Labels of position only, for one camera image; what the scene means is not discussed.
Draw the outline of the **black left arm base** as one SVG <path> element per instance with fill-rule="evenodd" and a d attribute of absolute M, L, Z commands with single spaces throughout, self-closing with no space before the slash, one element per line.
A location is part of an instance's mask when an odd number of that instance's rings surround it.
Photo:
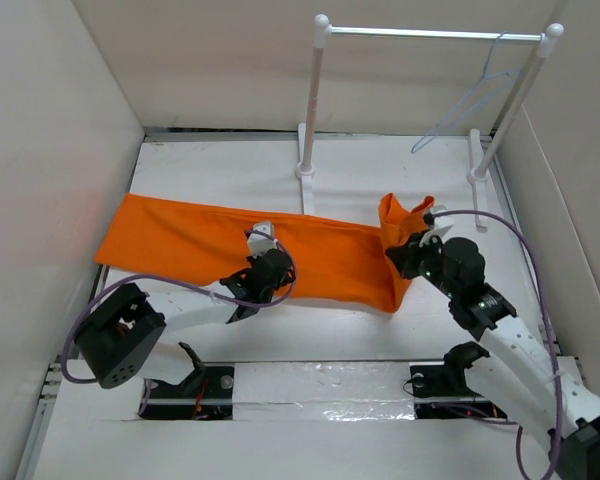
<path fill-rule="evenodd" d="M 156 344 L 141 367 L 137 415 L 144 420 L 230 420 L 233 363 L 204 363 L 185 343 Z"/>

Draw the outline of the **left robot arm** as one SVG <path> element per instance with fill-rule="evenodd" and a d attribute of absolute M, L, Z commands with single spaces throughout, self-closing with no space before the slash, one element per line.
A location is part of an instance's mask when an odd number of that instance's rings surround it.
<path fill-rule="evenodd" d="M 135 282 L 117 287 L 74 337 L 96 383 L 113 389 L 138 376 L 170 385 L 181 396 L 196 394 L 205 366 L 192 347 L 192 328 L 252 317 L 295 281 L 291 256 L 277 247 L 248 262 L 206 293 L 147 294 Z"/>

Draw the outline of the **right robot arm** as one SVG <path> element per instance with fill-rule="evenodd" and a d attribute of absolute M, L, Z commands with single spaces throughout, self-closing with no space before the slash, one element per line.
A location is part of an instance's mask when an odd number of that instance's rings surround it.
<path fill-rule="evenodd" d="M 547 452 L 560 478 L 600 479 L 600 397 L 554 368 L 547 348 L 486 282 L 476 243 L 421 232 L 386 255 L 401 277 L 421 277 L 441 291 L 472 337 L 445 355 L 445 387 L 495 403 Z"/>

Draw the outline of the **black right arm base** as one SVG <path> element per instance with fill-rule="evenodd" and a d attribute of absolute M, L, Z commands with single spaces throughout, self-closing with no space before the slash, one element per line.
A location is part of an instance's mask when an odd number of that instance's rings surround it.
<path fill-rule="evenodd" d="M 453 347 L 442 360 L 411 363 L 403 391 L 413 399 L 415 417 L 513 425 L 504 411 L 467 386 L 466 371 L 483 357 L 488 357 L 483 347 L 467 342 Z"/>

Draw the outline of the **blue wire hanger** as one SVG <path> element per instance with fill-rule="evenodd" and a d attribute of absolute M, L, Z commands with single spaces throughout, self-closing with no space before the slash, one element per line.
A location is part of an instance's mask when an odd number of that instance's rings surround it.
<path fill-rule="evenodd" d="M 521 71 L 520 67 L 498 72 L 489 71 L 492 55 L 507 34 L 508 31 L 503 31 L 496 37 L 489 48 L 478 79 L 463 93 L 451 109 L 416 141 L 410 150 L 411 154 L 418 153 L 439 136 L 450 134 L 459 124 L 469 119 L 475 111 L 492 102 L 515 83 Z"/>

